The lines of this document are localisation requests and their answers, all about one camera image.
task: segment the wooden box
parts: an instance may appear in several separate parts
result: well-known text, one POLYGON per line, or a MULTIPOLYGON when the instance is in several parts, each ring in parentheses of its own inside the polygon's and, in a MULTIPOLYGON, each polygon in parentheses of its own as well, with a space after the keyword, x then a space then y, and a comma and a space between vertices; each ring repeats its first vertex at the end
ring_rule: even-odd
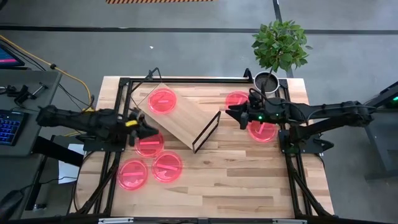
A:
POLYGON ((196 153, 217 128, 221 111, 213 114, 204 112, 164 83, 160 83, 151 94, 160 89, 168 89, 175 94, 177 103, 172 111, 158 114, 151 110, 150 94, 139 103, 140 109, 196 153))

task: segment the green leaves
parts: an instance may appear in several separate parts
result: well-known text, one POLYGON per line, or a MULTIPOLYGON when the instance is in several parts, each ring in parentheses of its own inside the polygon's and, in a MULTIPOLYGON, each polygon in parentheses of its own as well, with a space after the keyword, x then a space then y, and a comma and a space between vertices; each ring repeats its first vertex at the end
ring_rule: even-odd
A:
POLYGON ((262 24, 259 33, 253 37, 254 55, 261 68, 288 71, 292 65, 297 68, 308 63, 305 59, 308 54, 303 46, 310 50, 312 47, 306 45, 304 30, 300 25, 295 25, 294 21, 275 21, 268 26, 262 24))

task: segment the potted plant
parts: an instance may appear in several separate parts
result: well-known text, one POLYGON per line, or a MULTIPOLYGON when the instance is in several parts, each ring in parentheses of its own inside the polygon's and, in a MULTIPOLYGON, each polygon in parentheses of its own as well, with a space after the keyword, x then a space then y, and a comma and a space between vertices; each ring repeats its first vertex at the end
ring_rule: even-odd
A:
POLYGON ((308 54, 302 46, 307 43, 304 30, 294 21, 261 24, 258 34, 254 34, 252 44, 256 60, 261 68, 271 68, 269 72, 260 72, 254 77, 254 85, 258 90, 264 87, 265 93, 273 93, 279 87, 279 80, 273 72, 278 68, 288 71, 295 64, 295 68, 305 65, 308 54))

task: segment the plant pot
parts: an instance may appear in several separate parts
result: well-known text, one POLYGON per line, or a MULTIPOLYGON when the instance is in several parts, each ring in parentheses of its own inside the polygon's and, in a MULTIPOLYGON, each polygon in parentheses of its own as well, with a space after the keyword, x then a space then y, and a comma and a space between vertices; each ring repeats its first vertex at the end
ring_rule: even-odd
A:
POLYGON ((269 73, 269 72, 259 72, 255 77, 254 77, 254 86, 261 91, 261 85, 263 85, 266 82, 267 77, 267 85, 265 86, 265 92, 266 94, 271 94, 274 93, 278 90, 279 88, 279 79, 276 77, 275 74, 269 73))

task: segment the white paper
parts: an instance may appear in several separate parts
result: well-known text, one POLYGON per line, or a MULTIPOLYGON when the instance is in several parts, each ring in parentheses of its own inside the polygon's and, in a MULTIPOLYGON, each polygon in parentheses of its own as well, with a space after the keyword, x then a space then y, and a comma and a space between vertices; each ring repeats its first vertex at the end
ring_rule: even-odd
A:
MULTIPOLYGON (((83 146, 84 145, 82 144, 69 144, 68 149, 75 151, 81 155, 84 155, 85 152, 83 151, 83 146)), ((65 184, 77 180, 77 176, 79 174, 79 167, 59 161, 58 169, 60 171, 58 178, 61 179, 63 177, 66 177, 63 178, 62 180, 58 180, 58 184, 65 184)))

